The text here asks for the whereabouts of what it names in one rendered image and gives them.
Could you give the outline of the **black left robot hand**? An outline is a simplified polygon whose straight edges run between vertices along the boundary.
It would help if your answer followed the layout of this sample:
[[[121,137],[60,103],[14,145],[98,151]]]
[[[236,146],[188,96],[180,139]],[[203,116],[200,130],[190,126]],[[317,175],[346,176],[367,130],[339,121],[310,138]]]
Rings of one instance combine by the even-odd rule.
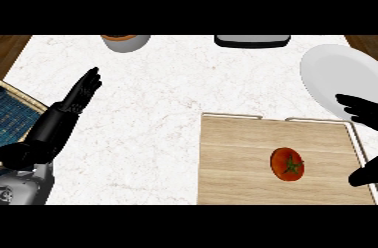
[[[0,163],[11,170],[47,164],[61,151],[79,114],[101,86],[98,68],[91,68],[72,86],[63,100],[41,114],[22,142],[0,147]]]

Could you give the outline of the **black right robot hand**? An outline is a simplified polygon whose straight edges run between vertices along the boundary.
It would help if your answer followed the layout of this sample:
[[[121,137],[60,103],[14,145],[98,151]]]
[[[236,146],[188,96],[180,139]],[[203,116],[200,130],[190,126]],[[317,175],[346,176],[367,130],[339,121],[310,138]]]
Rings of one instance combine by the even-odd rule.
[[[335,98],[351,115],[351,121],[378,131],[378,103],[343,94],[336,94]],[[349,174],[348,183],[352,187],[378,184],[378,156]]]

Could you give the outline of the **white plate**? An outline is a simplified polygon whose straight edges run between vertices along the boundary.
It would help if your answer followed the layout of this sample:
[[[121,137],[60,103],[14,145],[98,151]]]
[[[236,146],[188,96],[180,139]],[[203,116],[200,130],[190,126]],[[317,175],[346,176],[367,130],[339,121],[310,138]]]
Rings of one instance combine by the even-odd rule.
[[[301,58],[299,75],[312,99],[339,119],[351,115],[336,94],[378,103],[378,61],[357,49],[336,44],[312,47]]]

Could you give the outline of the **red tomato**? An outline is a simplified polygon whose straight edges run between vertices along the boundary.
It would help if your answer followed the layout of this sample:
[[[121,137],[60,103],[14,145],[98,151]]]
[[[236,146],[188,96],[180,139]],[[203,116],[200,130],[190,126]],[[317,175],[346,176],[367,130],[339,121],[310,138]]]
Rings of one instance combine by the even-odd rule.
[[[281,147],[271,152],[270,168],[281,181],[296,181],[302,177],[304,161],[293,149]]]

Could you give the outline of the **wooden tray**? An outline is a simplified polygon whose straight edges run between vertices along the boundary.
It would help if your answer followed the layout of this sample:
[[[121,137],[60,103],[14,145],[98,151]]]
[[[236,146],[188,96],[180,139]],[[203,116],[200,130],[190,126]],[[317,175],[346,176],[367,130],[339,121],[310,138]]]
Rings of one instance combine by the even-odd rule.
[[[378,187],[348,184],[366,161],[348,121],[205,113],[197,202],[378,205]]]

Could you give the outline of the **blue placemat with wicker edge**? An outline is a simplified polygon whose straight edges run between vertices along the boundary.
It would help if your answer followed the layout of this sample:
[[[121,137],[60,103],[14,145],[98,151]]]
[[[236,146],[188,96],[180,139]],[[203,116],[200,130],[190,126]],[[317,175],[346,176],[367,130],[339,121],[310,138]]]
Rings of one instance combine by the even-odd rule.
[[[47,106],[0,80],[0,146],[22,142]]]

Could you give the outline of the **grey pot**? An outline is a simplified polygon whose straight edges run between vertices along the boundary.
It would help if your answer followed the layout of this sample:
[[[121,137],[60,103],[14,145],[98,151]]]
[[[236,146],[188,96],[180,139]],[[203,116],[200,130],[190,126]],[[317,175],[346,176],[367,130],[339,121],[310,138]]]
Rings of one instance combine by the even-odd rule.
[[[118,53],[128,53],[138,50],[147,43],[149,35],[101,35],[107,48]]]

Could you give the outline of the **grey and black appliance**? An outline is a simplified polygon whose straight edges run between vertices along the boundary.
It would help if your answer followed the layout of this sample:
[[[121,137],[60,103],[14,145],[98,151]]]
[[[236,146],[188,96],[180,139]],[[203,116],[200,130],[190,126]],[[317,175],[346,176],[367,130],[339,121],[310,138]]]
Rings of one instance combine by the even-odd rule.
[[[289,35],[215,35],[214,42],[219,47],[261,49],[283,47]]]

